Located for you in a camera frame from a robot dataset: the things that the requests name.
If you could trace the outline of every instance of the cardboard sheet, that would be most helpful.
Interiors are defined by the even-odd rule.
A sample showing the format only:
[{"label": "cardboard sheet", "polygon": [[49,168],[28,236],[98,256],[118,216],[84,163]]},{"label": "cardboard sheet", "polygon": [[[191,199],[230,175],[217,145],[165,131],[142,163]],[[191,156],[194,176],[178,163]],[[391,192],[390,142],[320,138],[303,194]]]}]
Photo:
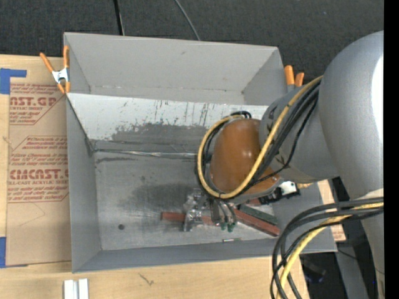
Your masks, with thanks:
[{"label": "cardboard sheet", "polygon": [[[62,67],[62,59],[50,61]],[[9,151],[6,265],[70,260],[65,97],[38,56],[2,55],[0,68],[26,70],[26,78],[10,79],[2,139]]]}]

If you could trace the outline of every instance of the black floor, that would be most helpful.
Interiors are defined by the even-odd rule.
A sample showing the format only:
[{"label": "black floor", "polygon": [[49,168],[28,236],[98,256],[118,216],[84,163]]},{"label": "black floor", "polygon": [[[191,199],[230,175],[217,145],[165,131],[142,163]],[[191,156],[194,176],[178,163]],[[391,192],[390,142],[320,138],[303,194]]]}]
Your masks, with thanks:
[{"label": "black floor", "polygon": [[[384,0],[179,0],[202,40],[278,46],[305,80],[349,43],[384,28]],[[128,36],[196,39],[174,0],[119,0]],[[118,34],[112,0],[0,0],[0,54],[60,56],[62,34]],[[312,298],[344,298],[333,255]]]}]

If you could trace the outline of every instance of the small object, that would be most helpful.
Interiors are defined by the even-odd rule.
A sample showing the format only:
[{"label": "small object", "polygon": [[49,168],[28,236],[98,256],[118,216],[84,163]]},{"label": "small object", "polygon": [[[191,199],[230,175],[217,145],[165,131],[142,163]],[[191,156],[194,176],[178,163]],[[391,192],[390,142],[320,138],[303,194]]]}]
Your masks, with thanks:
[{"label": "small object", "polygon": [[233,232],[235,226],[236,226],[235,222],[233,222],[231,224],[227,224],[227,231],[228,232]]},{"label": "small object", "polygon": [[[46,65],[47,69],[53,75],[54,80],[58,83],[58,89],[62,92],[62,94],[70,92],[70,81],[69,81],[69,48],[68,45],[64,46],[64,68],[61,71],[55,71],[52,67],[49,59],[46,57],[44,53],[39,54],[42,58],[44,64]],[[61,80],[65,80],[65,87],[62,86]]]},{"label": "small object", "polygon": [[64,299],[89,299],[89,280],[65,280]]},{"label": "small object", "polygon": [[265,232],[272,236],[278,236],[280,234],[280,228],[276,225],[272,225],[268,222],[262,221],[254,216],[248,215],[245,212],[239,211],[238,209],[235,210],[237,220],[246,224],[248,226],[252,226],[261,232]]},{"label": "small object", "polygon": [[286,181],[277,187],[271,194],[260,197],[259,202],[262,205],[270,204],[279,201],[282,198],[291,198],[292,196],[300,195],[300,191],[295,183]]},{"label": "small object", "polygon": [[248,215],[254,216],[262,221],[269,222],[272,225],[277,225],[277,218],[273,215],[266,213],[266,212],[259,211],[257,209],[248,207],[246,205],[241,205],[239,210],[242,212],[245,212]]},{"label": "small object", "polygon": [[300,72],[296,75],[296,77],[295,77],[295,86],[296,87],[302,86],[302,84],[304,83],[304,76],[305,76],[304,72]]},{"label": "small object", "polygon": [[222,239],[222,242],[240,242],[242,241],[241,237],[238,238],[230,238],[230,239]]},{"label": "small object", "polygon": [[284,73],[286,75],[287,85],[292,85],[295,83],[294,79],[294,69],[291,65],[286,65],[284,67]]}]

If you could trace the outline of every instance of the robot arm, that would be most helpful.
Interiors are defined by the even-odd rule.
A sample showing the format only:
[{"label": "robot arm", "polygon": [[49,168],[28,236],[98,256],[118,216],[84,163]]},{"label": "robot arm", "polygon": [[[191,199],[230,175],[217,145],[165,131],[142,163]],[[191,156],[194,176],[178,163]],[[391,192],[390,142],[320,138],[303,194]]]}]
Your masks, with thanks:
[{"label": "robot arm", "polygon": [[[377,32],[341,51],[322,78],[272,103],[261,121],[234,116],[218,125],[208,169],[201,149],[198,155],[200,181],[213,198],[234,204],[270,194],[282,179],[337,176],[351,199],[383,196],[382,94],[383,32]],[[207,139],[203,146],[209,149]],[[384,298],[383,214],[363,226]]]}]

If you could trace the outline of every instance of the metal bracket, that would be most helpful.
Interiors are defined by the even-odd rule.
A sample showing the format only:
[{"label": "metal bracket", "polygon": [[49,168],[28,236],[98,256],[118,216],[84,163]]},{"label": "metal bracket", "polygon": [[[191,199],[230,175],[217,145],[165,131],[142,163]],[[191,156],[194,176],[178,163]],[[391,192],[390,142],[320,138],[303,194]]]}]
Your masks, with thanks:
[{"label": "metal bracket", "polygon": [[65,280],[64,299],[89,299],[89,280]]}]

